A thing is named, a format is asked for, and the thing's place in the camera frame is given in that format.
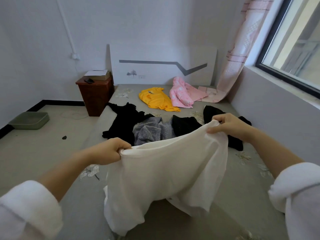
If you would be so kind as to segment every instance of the forearm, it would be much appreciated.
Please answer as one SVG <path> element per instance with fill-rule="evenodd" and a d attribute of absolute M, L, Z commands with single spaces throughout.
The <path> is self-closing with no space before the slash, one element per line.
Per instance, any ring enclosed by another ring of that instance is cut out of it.
<path fill-rule="evenodd" d="M 250 144 L 256 149 L 274 178 L 287 167 L 303 162 L 301 158 L 262 131 L 253 128 L 250 134 Z"/>
<path fill-rule="evenodd" d="M 78 175 L 90 164 L 90 158 L 86 154 L 75 153 L 70 159 L 42 175 L 38 182 L 45 186 L 59 202 Z"/>

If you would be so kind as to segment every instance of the window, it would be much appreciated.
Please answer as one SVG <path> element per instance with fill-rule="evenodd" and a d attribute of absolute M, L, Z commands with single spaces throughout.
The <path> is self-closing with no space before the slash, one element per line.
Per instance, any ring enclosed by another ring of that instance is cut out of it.
<path fill-rule="evenodd" d="M 256 66 L 320 99 L 320 0 L 284 0 Z"/>

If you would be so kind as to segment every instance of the gray fleece garment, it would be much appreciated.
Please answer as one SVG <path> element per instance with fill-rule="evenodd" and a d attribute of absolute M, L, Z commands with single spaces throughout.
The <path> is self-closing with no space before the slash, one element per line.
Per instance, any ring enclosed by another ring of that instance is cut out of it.
<path fill-rule="evenodd" d="M 163 123 L 161 117 L 150 117 L 133 128 L 134 145 L 160 141 L 176 137 L 172 128 L 172 118 Z"/>

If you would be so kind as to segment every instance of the rolled-up white sleeve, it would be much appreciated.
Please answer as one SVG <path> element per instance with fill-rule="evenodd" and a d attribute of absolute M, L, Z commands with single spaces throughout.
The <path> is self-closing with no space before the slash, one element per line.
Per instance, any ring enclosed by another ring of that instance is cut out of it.
<path fill-rule="evenodd" d="M 1 239 L 52 239 L 62 225 L 58 201 L 36 181 L 15 186 L 0 198 Z"/>
<path fill-rule="evenodd" d="M 319 239 L 320 166 L 303 162 L 286 168 L 268 193 L 273 206 L 285 213 L 290 240 Z"/>

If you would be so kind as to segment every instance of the person's left hand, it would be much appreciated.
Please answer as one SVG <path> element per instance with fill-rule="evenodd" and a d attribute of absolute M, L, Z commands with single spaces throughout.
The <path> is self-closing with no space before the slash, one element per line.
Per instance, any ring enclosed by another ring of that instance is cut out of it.
<path fill-rule="evenodd" d="M 80 153 L 88 158 L 90 164 L 107 165 L 120 160 L 120 149 L 131 149 L 131 145 L 117 137 L 84 149 Z"/>

